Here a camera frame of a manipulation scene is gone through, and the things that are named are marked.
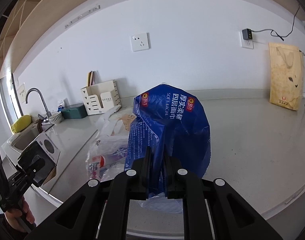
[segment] wooden shelf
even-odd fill
[[[25,1],[22,14],[20,17],[19,27],[23,25],[24,21],[27,19],[27,17],[32,12],[32,10],[37,6],[37,4],[38,2]]]
[[[19,0],[7,20],[0,41],[5,41],[4,61],[0,66],[0,78],[14,73],[24,56],[36,41],[59,19],[87,0]]]
[[[4,59],[8,53],[12,41],[16,37],[20,27],[24,24],[25,20],[29,14],[34,10],[40,0],[18,0],[12,9],[0,35],[0,78],[2,78],[7,71],[2,69],[2,64],[4,64]],[[9,58],[14,54],[13,49],[11,53],[8,53],[8,65]]]
[[[31,11],[5,55],[0,78],[14,72],[35,42],[61,17],[87,0],[41,0]]]

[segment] paper bag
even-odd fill
[[[302,99],[304,65],[296,46],[269,43],[271,84],[270,103],[299,110]]]

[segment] screw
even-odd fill
[[[185,169],[179,169],[177,172],[179,175],[186,175],[188,173],[188,171]]]
[[[225,185],[225,181],[223,179],[216,179],[215,183],[218,185],[218,186],[223,186]]]
[[[90,181],[88,181],[89,187],[95,187],[97,185],[98,185],[98,181],[96,179],[91,179]]]
[[[126,174],[128,175],[128,176],[135,176],[136,175],[136,171],[135,170],[128,170],[127,172],[126,172]]]

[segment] white bowl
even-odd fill
[[[51,117],[48,118],[49,122],[52,124],[59,124],[63,119],[64,118],[61,112],[54,113]]]

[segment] kitchen counter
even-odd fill
[[[297,112],[267,98],[201,103],[211,130],[211,160],[204,179],[225,179],[265,219],[305,191],[304,101]],[[65,201],[88,180],[85,160],[99,117],[65,120],[47,132],[61,150],[56,177],[42,186],[48,200]],[[182,214],[146,210],[132,201],[128,234],[181,239]]]

